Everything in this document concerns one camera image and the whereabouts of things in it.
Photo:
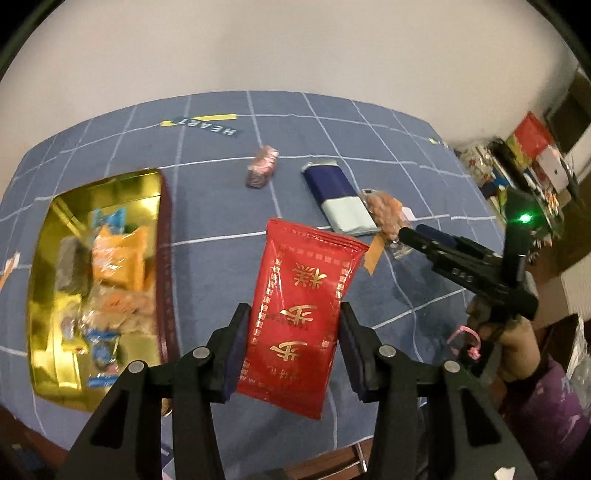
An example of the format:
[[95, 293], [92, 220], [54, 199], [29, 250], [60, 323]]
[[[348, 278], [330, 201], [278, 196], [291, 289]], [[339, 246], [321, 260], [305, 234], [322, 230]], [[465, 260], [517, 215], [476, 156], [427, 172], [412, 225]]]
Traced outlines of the purple sleeve forearm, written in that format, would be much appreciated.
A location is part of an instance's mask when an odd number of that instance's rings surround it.
[[562, 366], [545, 355], [507, 384], [506, 421], [539, 479], [590, 477], [590, 416]]

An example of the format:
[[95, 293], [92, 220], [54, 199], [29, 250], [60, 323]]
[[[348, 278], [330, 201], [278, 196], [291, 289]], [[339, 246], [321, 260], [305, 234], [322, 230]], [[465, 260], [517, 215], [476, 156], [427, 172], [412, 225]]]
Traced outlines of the right hand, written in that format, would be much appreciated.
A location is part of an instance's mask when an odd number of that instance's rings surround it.
[[468, 326], [483, 341], [492, 341], [500, 347], [500, 360], [496, 373], [505, 382], [531, 377], [541, 363], [541, 353], [532, 323], [521, 316], [505, 326], [491, 319], [492, 307], [476, 296], [467, 307]]

